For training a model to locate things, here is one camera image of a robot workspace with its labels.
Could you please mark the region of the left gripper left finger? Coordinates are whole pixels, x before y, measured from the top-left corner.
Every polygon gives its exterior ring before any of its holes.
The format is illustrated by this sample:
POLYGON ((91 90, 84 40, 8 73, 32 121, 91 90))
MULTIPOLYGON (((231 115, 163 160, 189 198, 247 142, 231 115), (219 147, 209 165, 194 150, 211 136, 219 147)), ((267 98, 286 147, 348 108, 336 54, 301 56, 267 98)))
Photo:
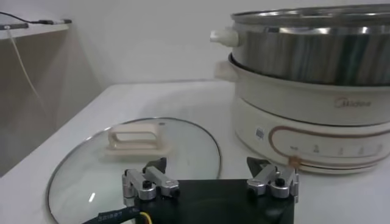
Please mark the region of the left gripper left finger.
POLYGON ((166 175, 167 159, 165 157, 149 161, 140 172, 126 169, 122 174, 122 197, 126 207, 134 204, 136 199, 152 201, 158 195, 168 198, 180 196, 177 180, 166 175))

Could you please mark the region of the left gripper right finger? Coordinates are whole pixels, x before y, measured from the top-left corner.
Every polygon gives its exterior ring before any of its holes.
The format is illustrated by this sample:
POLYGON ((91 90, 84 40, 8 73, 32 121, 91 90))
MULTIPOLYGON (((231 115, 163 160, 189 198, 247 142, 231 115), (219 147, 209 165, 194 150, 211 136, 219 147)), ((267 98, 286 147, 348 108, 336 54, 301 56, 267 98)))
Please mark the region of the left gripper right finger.
POLYGON ((279 170, 266 159, 247 157, 247 166, 252 178, 246 181, 247 190, 254 196, 270 194, 274 198, 292 197, 299 201, 299 174, 293 167, 279 170))

